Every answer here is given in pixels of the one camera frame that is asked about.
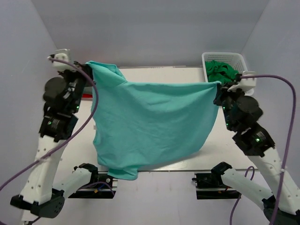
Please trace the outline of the teal t shirt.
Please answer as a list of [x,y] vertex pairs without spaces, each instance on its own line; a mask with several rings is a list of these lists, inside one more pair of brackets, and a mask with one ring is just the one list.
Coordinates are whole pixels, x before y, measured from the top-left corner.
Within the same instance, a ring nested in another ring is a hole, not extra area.
[[89,61],[97,162],[117,179],[198,152],[211,133],[218,82],[131,82],[114,64]]

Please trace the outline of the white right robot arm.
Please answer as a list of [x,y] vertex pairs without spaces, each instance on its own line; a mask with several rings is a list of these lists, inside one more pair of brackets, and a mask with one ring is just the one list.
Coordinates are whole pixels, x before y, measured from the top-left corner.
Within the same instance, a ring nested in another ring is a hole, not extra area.
[[221,162],[211,170],[212,183],[236,189],[254,202],[272,225],[300,223],[300,189],[282,168],[275,142],[259,125],[263,115],[258,102],[242,89],[217,86],[214,104],[222,107],[226,128],[233,131],[233,140],[264,177],[266,189],[239,174],[231,165]]

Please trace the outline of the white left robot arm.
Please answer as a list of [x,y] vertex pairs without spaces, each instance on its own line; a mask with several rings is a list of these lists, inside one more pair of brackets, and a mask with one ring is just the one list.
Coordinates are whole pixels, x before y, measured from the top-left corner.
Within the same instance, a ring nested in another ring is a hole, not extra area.
[[40,218],[55,218],[60,213],[67,193],[53,188],[62,153],[72,136],[86,84],[93,79],[86,64],[57,69],[59,76],[48,80],[43,94],[44,117],[39,129],[35,162],[21,193],[10,204]]

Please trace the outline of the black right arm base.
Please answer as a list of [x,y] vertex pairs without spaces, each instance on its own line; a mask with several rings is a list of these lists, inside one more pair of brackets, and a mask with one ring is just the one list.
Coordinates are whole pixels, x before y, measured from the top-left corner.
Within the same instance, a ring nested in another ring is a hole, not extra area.
[[240,196],[238,191],[221,184],[210,172],[195,173],[192,182],[195,184],[197,200],[238,199]]

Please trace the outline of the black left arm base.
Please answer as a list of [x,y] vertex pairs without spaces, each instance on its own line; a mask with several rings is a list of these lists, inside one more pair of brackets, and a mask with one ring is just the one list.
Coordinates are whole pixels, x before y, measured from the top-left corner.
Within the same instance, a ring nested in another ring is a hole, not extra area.
[[117,190],[118,180],[107,172],[99,172],[95,165],[83,163],[74,167],[74,172],[85,169],[90,174],[89,183],[74,192],[70,199],[113,199]]

